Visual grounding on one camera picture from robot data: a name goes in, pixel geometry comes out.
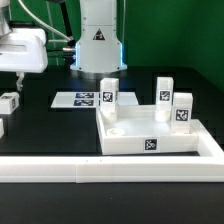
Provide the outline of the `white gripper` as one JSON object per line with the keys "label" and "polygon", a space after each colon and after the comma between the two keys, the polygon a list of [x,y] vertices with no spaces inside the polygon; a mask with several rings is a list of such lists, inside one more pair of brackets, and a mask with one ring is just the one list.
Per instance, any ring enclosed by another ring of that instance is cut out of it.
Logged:
{"label": "white gripper", "polygon": [[46,42],[41,28],[14,28],[0,37],[0,71],[16,72],[17,91],[23,89],[24,72],[42,73],[46,69]]}

